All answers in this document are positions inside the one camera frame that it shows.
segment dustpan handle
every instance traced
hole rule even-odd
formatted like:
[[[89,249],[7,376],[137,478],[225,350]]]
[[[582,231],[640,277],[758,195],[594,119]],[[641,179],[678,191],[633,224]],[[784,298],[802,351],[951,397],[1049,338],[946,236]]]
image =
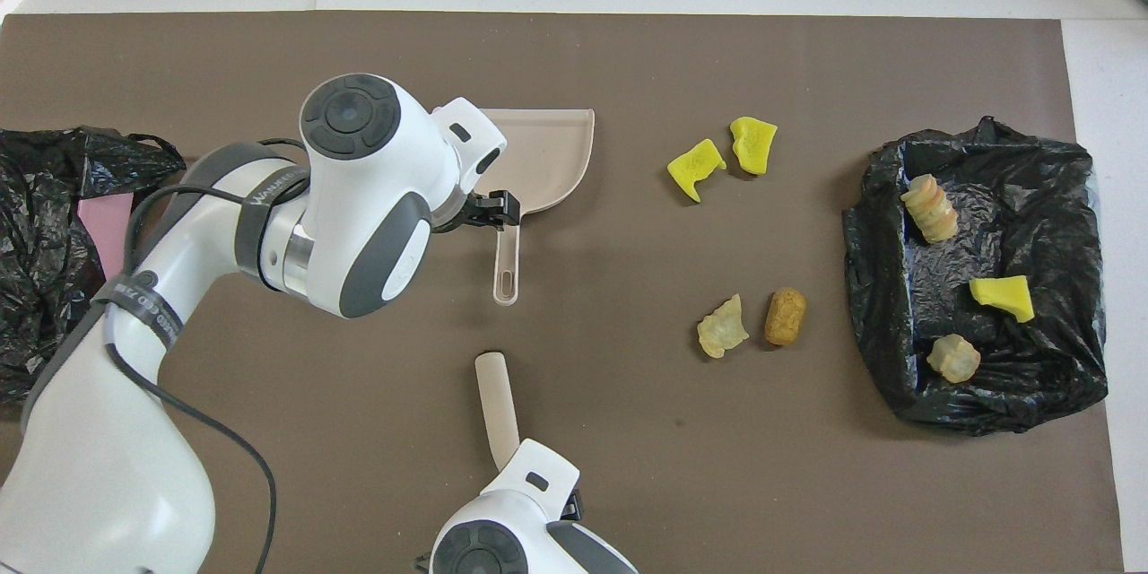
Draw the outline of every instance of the dustpan handle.
[[[521,227],[503,227],[495,248],[495,303],[513,305],[518,301],[518,248]]]

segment black cable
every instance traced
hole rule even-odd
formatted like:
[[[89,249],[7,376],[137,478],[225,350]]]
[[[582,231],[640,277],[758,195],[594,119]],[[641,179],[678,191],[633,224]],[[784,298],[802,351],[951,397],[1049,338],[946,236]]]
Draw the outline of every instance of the black cable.
[[[251,459],[254,459],[255,463],[259,465],[259,470],[263,471],[263,476],[267,480],[267,533],[266,536],[263,538],[263,551],[259,552],[259,563],[255,566],[255,573],[259,574],[261,572],[263,572],[263,566],[267,561],[267,553],[270,553],[271,551],[271,540],[274,537],[276,533],[276,511],[279,506],[279,494],[276,488],[276,476],[271,472],[271,466],[270,464],[267,464],[267,460],[263,459],[263,456],[259,455],[259,451],[256,450],[256,448],[253,447],[250,442],[245,440],[239,433],[235,433],[234,430],[225,426],[225,424],[223,424],[222,421],[212,418],[212,416],[199,411],[188,403],[181,402],[176,396],[168,393],[168,390],[164,390],[163,387],[158,387],[155,383],[152,383],[150,381],[148,381],[147,378],[144,377],[144,374],[135,372],[135,369],[133,369],[131,365],[127,364],[126,360],[124,360],[124,357],[119,354],[119,350],[116,350],[115,342],[108,342],[108,344],[103,346],[103,348],[104,350],[108,351],[108,356],[111,357],[111,363],[116,364],[116,367],[119,369],[119,372],[122,372],[124,377],[126,377],[127,379],[131,379],[132,383],[139,386],[140,388],[147,390],[153,395],[156,395],[156,397],[160,397],[160,400],[168,403],[168,405],[170,405],[171,408],[180,411],[186,416],[189,416],[192,419],[199,421],[200,424],[204,424],[205,426],[218,430],[219,433],[225,435],[226,439],[239,444],[239,448],[247,451],[247,455],[251,456]]]
[[[127,234],[124,235],[124,270],[123,272],[131,276],[135,271],[135,243],[137,238],[140,233],[140,227],[144,226],[144,217],[147,216],[147,211],[155,207],[155,203],[160,201],[161,197],[166,197],[172,194],[178,193],[196,193],[201,195],[210,195],[211,197],[225,199],[227,202],[242,203],[243,199],[234,195],[233,193],[227,193],[226,191],[219,191],[218,188],[207,188],[205,186],[186,186],[181,183],[177,183],[174,186],[164,186],[160,191],[155,191],[144,202],[140,202],[139,207],[132,211],[130,218],[127,218]]]
[[[259,141],[255,141],[259,146],[295,146],[295,148],[302,149],[307,153],[307,145],[303,141],[298,141],[297,138],[262,138]],[[292,199],[298,197],[303,191],[307,191],[311,186],[311,178],[305,178],[302,183],[298,183],[294,189],[284,191],[278,197],[276,197],[274,203],[288,202]]]
[[[140,227],[142,227],[144,224],[144,218],[145,216],[147,216],[147,211],[150,211],[152,207],[155,207],[155,203],[158,202],[160,199],[163,199],[168,195],[176,195],[180,193],[194,193],[199,195],[208,195],[210,197],[225,199],[226,201],[234,203],[243,202],[242,197],[234,195],[233,193],[227,193],[226,191],[219,191],[217,188],[208,188],[208,186],[174,185],[174,186],[164,186],[164,188],[155,191],[155,193],[147,196],[147,199],[144,199],[144,201],[140,202],[140,205],[135,207],[135,210],[132,211],[131,217],[127,218],[127,233],[126,235],[124,235],[124,267],[123,267],[124,274],[131,276],[132,272],[135,271],[135,243],[137,243],[137,238],[139,236]],[[226,439],[231,440],[232,442],[238,444],[239,448],[243,449],[243,451],[246,451],[247,455],[251,456],[251,459],[254,459],[255,463],[259,465],[259,470],[263,471],[263,476],[267,481],[267,533],[263,538],[263,550],[259,552],[259,563],[255,566],[255,574],[261,574],[263,572],[263,566],[267,561],[267,553],[271,552],[271,540],[274,537],[276,533],[276,511],[279,506],[279,494],[278,489],[276,488],[276,476],[271,472],[271,466],[270,464],[267,464],[267,460],[263,459],[263,456],[259,455],[259,451],[256,450],[255,447],[253,447],[250,442],[245,440],[239,433],[235,433],[234,430],[225,426],[225,424],[223,424],[222,421],[212,418],[212,416],[201,412],[191,404],[180,401],[180,398],[177,398],[176,395],[168,393],[168,390],[164,390],[163,387],[152,383],[150,381],[148,381],[147,378],[135,372],[135,369],[133,369],[126,360],[124,360],[124,357],[119,354],[119,350],[116,349],[115,342],[107,342],[104,349],[108,351],[108,356],[111,357],[111,363],[115,364],[116,369],[118,369],[119,372],[124,374],[124,377],[130,379],[132,383],[139,386],[144,390],[147,390],[152,395],[156,395],[156,397],[168,403],[171,408],[180,411],[186,416],[189,416],[192,419],[199,421],[200,424],[204,424],[204,426],[208,426],[209,428],[212,428],[222,433],[223,435],[225,435]]]

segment circular button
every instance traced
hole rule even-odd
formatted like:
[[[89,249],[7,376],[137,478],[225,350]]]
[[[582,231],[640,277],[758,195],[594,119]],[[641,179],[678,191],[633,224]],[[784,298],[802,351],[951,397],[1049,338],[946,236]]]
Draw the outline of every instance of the circular button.
[[[439,542],[439,546],[435,548],[435,571],[450,571],[451,563],[455,563],[458,554],[463,553],[464,550],[470,549],[470,546],[471,532],[466,527],[455,527],[450,532],[447,532],[447,535]]]
[[[471,550],[458,561],[455,574],[502,574],[495,554],[483,549]]]
[[[359,92],[340,92],[327,101],[327,125],[340,133],[357,133],[371,119],[371,102]]]

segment beige dustpan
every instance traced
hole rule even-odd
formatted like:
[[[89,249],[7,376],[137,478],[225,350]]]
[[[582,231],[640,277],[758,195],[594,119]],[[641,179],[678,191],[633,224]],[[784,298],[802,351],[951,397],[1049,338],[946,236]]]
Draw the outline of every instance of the beige dustpan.
[[[523,216],[561,202],[582,181],[594,145],[591,109],[483,109],[506,135],[506,152],[480,178],[475,191],[506,189]],[[498,232],[494,296],[499,305],[518,301],[521,226]]]

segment robot arm label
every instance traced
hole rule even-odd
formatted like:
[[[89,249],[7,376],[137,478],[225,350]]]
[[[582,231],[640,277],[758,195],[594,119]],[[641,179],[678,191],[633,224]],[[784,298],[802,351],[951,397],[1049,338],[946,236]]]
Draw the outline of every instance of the robot arm label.
[[[121,310],[147,325],[152,333],[160,338],[164,348],[176,344],[179,333],[184,332],[184,321],[179,313],[171,309],[160,293],[152,289],[156,277],[154,272],[139,272],[134,276],[119,274],[113,277],[92,298],[96,303],[111,303]]]
[[[271,207],[279,203],[288,191],[307,186],[308,178],[310,172],[303,166],[276,170],[243,199],[240,207],[239,222],[235,224],[235,264],[241,272],[271,289],[274,287],[259,270],[259,248],[263,246],[263,234],[267,231],[267,222],[271,219]]]

